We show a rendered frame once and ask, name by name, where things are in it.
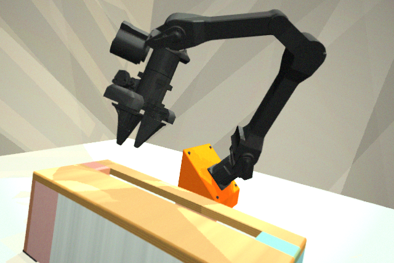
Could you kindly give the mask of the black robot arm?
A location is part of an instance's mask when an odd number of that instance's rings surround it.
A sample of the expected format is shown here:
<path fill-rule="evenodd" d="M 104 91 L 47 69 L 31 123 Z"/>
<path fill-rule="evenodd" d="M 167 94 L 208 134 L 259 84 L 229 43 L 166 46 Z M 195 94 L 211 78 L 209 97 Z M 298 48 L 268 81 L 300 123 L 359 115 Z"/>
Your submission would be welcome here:
<path fill-rule="evenodd" d="M 179 62 L 190 61 L 188 48 L 213 40 L 265 35 L 273 35 L 285 46 L 280 70 L 249 124 L 236 127 L 230 155 L 207 168 L 221 190 L 237 177 L 252 178 L 266 133 L 296 87 L 324 62 L 324 45 L 312 34 L 301 33 L 278 9 L 214 17 L 177 12 L 150 34 L 123 21 L 111 43 L 110 53 L 136 65 L 145 62 L 152 48 L 146 68 L 172 80 Z"/>

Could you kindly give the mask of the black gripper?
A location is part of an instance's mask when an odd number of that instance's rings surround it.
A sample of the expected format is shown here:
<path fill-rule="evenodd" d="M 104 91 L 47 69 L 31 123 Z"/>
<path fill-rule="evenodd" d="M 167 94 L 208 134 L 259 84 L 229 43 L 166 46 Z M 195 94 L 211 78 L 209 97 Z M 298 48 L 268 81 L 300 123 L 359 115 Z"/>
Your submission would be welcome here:
<path fill-rule="evenodd" d="M 112 84 L 103 95 L 118 102 L 118 105 L 111 103 L 118 112 L 116 144 L 122 145 L 141 121 L 134 142 L 135 148 L 139 148 L 154 133 L 166 126 L 162 120 L 173 124 L 176 118 L 175 113 L 162 104 L 167 90 L 171 91 L 173 88 L 170 85 L 171 79 L 147 68 L 137 76 L 141 80 L 135 92 Z M 141 110 L 145 111 L 144 114 L 140 113 Z"/>

